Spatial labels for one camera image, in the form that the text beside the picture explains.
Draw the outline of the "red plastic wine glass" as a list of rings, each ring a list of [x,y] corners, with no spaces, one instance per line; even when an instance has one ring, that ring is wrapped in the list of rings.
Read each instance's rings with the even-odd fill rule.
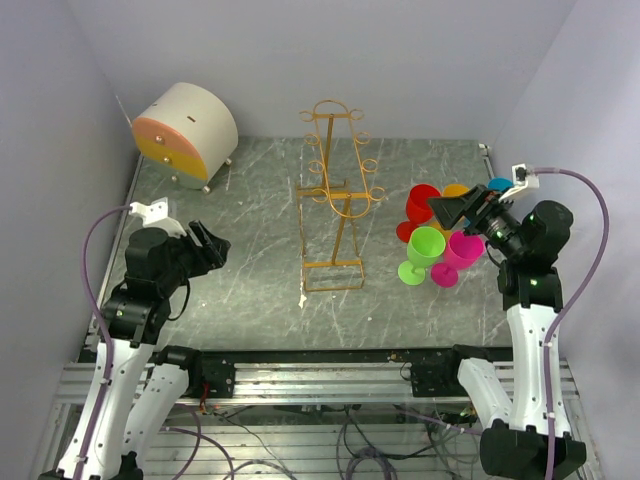
[[[396,236],[402,242],[408,243],[413,231],[433,217],[428,200],[440,196],[440,190],[430,184],[418,184],[410,190],[405,208],[407,219],[396,227]]]

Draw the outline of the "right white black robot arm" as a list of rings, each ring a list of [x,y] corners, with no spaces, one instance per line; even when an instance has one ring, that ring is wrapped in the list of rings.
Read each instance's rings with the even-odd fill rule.
[[[572,213],[543,200],[518,221],[510,199],[484,185],[428,204],[443,227],[465,218],[465,234],[485,237],[504,257],[497,284],[511,334],[513,391],[505,391],[485,358],[462,357],[440,373],[448,393],[467,393],[475,407],[484,472],[508,479],[569,477],[587,457],[567,418],[556,333],[564,301],[554,264],[570,238]]]

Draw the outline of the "pink plastic wine glass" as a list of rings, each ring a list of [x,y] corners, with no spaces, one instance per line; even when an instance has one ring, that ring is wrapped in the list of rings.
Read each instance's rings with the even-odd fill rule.
[[[485,252],[482,238],[454,232],[446,245],[442,261],[435,264],[430,276],[442,288],[454,287],[459,281],[459,272],[470,268]]]

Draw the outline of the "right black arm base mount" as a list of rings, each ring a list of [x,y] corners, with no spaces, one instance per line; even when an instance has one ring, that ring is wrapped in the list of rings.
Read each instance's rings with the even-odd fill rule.
[[[469,345],[408,350],[402,362],[410,365],[413,397],[466,397],[457,375],[461,362],[471,358],[489,359],[484,349]]]

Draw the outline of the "blue plastic wine glass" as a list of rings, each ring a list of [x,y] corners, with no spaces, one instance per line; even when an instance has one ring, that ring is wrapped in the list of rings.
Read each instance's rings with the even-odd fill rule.
[[[464,228],[467,235],[491,236],[491,223],[507,216],[509,207],[499,201],[498,192],[495,191],[495,188],[503,182],[506,183],[507,188],[511,186],[510,180],[501,177],[493,178],[484,185],[487,188],[487,195],[482,202],[473,206],[472,214],[469,216],[471,223],[468,228]]]

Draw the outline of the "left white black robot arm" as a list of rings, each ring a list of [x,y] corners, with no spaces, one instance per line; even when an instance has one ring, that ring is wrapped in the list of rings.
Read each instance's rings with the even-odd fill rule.
[[[153,437],[174,404],[203,387],[199,351],[156,348],[171,321],[171,296],[191,279],[225,265],[231,244],[199,221],[174,234],[135,231],[123,281],[105,302],[106,327],[92,382],[66,452],[43,479],[141,479]]]

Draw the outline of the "green plastic wine glass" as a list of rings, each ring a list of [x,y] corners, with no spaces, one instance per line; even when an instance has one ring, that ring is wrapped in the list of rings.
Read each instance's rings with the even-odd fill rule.
[[[397,269],[400,280],[410,286],[423,283],[428,268],[440,259],[445,247],[445,237],[439,230],[429,226],[416,228],[407,243],[407,260]]]

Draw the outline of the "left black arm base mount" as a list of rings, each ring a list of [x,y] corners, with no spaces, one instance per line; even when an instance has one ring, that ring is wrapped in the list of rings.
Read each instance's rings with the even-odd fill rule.
[[[198,398],[231,398],[236,383],[236,368],[222,357],[203,356],[197,370],[194,395]]]

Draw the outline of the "orange plastic wine glass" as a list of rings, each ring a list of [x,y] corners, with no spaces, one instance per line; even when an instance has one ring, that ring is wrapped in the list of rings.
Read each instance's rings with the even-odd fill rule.
[[[442,198],[458,197],[467,193],[469,190],[470,188],[463,184],[458,184],[458,183],[449,184],[445,186],[444,189],[442,190],[441,197]],[[459,229],[464,224],[465,221],[466,221],[465,217],[462,216],[459,220],[456,221],[456,223],[452,228],[445,228],[442,225],[442,223],[437,219],[437,217],[433,216],[432,226],[438,229],[439,231],[441,231],[444,235],[450,235],[453,230]]]

